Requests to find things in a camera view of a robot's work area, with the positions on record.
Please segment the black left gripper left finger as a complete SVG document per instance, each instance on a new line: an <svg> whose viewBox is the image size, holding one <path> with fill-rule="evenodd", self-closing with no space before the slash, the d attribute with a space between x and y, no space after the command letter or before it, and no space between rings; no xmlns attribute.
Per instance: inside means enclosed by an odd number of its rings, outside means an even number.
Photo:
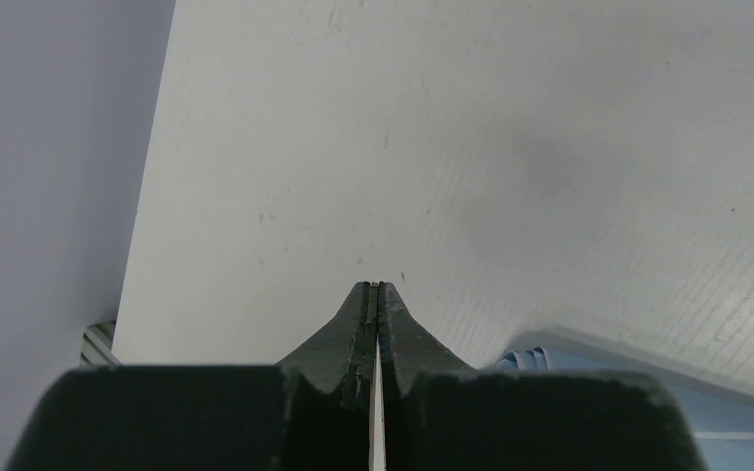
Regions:
<svg viewBox="0 0 754 471"><path fill-rule="evenodd" d="M278 362L287 376L282 470L368 470L378 286L353 286L333 318Z"/></svg>

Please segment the blue checked cloth napkin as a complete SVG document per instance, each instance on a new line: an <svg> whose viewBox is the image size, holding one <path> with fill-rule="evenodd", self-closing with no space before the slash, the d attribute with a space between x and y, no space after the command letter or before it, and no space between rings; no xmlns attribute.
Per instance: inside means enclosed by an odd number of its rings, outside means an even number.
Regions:
<svg viewBox="0 0 754 471"><path fill-rule="evenodd" d="M565 328L516 335L494 363L514 371L612 369L645 373L678 401L710 470L754 470L754 394L663 366L641 350Z"/></svg>

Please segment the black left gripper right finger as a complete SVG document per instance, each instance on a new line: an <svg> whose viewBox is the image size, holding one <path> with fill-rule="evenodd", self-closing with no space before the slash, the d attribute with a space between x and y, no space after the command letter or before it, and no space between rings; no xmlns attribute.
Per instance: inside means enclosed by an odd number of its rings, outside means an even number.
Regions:
<svg viewBox="0 0 754 471"><path fill-rule="evenodd" d="M378 285L377 337L382 374L384 444L388 470L412 468L413 439L404 398L420 373L469 370L409 313L391 283Z"/></svg>

